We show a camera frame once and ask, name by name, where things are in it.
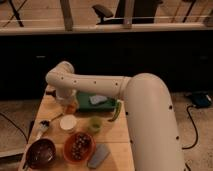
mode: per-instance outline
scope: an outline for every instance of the black chair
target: black chair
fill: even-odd
[[[159,0],[135,0],[133,24],[154,23],[154,17],[159,4]],[[98,24],[122,24],[124,18],[125,0],[120,0],[115,18],[113,13],[103,5],[96,4],[92,6],[97,16],[100,18]]]

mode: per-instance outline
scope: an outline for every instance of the black cable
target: black cable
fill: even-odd
[[[24,25],[23,25],[23,23],[21,21],[21,18],[19,16],[19,13],[18,13],[18,11],[16,10],[16,8],[15,8],[15,6],[13,4],[13,1],[9,0],[9,4],[10,4],[12,10],[13,10],[13,15],[16,17],[16,20],[18,21],[19,26],[20,27],[24,27]]]
[[[5,118],[7,121],[9,121],[13,126],[15,126],[24,136],[26,142],[28,142],[27,136],[25,135],[24,131],[19,128],[13,121],[11,121],[8,117],[6,117],[3,113],[0,112],[0,115]]]
[[[188,171],[191,171],[191,168],[189,167],[189,165],[187,163],[185,163],[186,168],[188,169]]]
[[[190,120],[191,120],[191,122],[192,122],[192,125],[193,125],[193,127],[194,127],[194,129],[195,129],[195,141],[194,141],[194,143],[193,143],[191,146],[182,147],[183,150],[188,150],[188,149],[193,148],[193,147],[197,144],[197,142],[198,142],[198,138],[199,138],[198,130],[197,130],[197,127],[196,127],[196,125],[195,125],[195,123],[194,123],[194,120],[193,120],[193,118],[192,118],[192,116],[191,116],[191,114],[190,114],[190,111],[189,111],[190,108],[194,108],[194,107],[195,107],[194,105],[189,105],[189,106],[187,106],[186,110],[187,110],[187,113],[188,113],[188,115],[189,115],[189,118],[190,118]]]
[[[27,0],[24,0],[24,2],[19,6],[19,8],[18,8],[16,11],[19,12],[26,2],[27,2]],[[5,23],[5,25],[3,25],[2,27],[6,27],[8,24],[10,24],[10,22],[12,21],[12,19],[13,19],[14,17],[15,17],[15,14],[13,14],[13,15],[10,17],[10,19],[8,20],[8,22]]]
[[[192,3],[191,3],[191,5],[189,6],[189,9],[188,9],[188,11],[187,11],[187,13],[186,13],[186,15],[185,15],[183,21],[182,21],[183,23],[186,22],[186,20],[187,20],[189,14],[191,13],[191,10],[192,10],[192,8],[193,8],[195,2],[196,2],[196,0],[192,0]]]

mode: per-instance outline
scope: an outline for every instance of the concrete floor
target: concrete floor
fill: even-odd
[[[184,97],[184,93],[171,93],[174,103],[174,110],[177,118],[178,129],[183,146],[189,146],[194,142],[195,132],[192,123],[186,112],[186,107],[191,102]],[[12,118],[17,125],[21,126],[24,132],[28,132],[28,125],[30,121],[35,118],[36,111],[38,110],[40,100],[32,101],[8,101],[7,105],[2,105],[4,113]],[[184,151],[185,161],[188,163],[192,171],[212,171],[213,170],[213,106],[206,109],[191,109],[191,115],[197,126],[199,133],[198,144],[190,150]],[[2,118],[1,122],[1,141],[0,150],[17,147],[25,147],[25,142],[20,133],[13,127],[2,127],[8,124]],[[0,171],[13,171],[17,170],[21,156],[12,156],[8,158],[0,158]]]
[[[13,0],[18,8],[24,0]],[[92,6],[101,4],[115,13],[118,0],[69,0],[75,26],[94,26],[99,22]],[[163,0],[155,16],[155,23],[181,23],[191,2],[183,0]],[[213,9],[213,1],[197,0],[187,22],[201,22]],[[8,3],[0,4],[0,29],[12,16]],[[60,27],[64,26],[60,7],[57,0],[27,0],[20,10],[20,17],[25,27]],[[19,27],[15,19],[7,27]]]

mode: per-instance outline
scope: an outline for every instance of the green cup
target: green cup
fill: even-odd
[[[92,116],[89,119],[88,129],[91,133],[98,133],[101,130],[102,120],[99,116]]]

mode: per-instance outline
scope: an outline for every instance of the bowl of food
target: bowl of food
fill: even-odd
[[[86,132],[70,135],[63,148],[64,159],[70,164],[81,164],[90,159],[95,151],[95,141]]]
[[[23,169],[27,167],[30,167],[31,169],[42,169],[48,166],[55,156],[56,148],[54,143],[47,138],[39,139],[27,150]]]

